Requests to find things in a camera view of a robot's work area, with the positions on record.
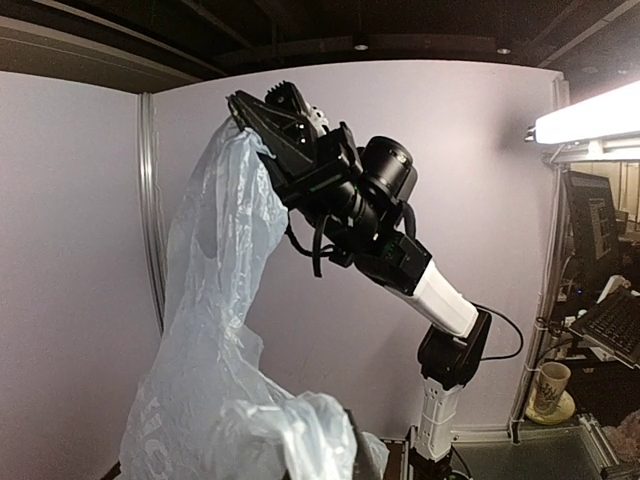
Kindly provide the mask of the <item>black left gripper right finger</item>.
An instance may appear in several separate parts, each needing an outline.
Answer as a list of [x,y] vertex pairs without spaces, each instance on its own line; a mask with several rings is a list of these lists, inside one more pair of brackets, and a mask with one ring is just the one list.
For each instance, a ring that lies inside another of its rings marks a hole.
[[353,413],[345,410],[356,440],[353,480],[382,480],[385,473],[385,444],[375,435],[363,432]]

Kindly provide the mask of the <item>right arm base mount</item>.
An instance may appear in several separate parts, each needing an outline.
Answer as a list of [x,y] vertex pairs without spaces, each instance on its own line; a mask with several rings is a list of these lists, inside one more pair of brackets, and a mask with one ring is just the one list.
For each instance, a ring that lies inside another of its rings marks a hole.
[[434,461],[423,456],[418,450],[418,427],[409,428],[404,438],[381,437],[389,453],[384,479],[442,479],[469,480],[473,478],[467,463],[452,447],[445,456]]

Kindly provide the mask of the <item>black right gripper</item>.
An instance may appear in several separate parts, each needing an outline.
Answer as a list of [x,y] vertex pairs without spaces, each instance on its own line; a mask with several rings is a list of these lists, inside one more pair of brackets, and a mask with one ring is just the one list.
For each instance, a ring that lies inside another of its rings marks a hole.
[[310,107],[296,85],[282,81],[265,99],[237,90],[229,110],[241,129],[251,128],[274,155],[274,190],[336,250],[394,250],[400,243],[400,202],[380,203],[330,165],[314,173],[318,138]]

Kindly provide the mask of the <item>translucent grey plastic bag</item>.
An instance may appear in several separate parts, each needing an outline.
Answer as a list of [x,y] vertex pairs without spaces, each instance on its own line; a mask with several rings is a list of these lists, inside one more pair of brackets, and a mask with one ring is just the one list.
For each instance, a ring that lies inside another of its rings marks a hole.
[[345,409],[265,376],[245,324],[288,222],[264,152],[227,120],[191,175],[169,231],[165,331],[121,442],[125,479],[352,479]]

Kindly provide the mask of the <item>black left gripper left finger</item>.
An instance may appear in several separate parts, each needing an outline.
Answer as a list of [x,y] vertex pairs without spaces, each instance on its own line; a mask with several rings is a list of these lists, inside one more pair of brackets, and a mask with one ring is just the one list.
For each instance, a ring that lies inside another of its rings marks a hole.
[[106,474],[102,476],[102,480],[116,480],[121,474],[121,464],[116,462]]

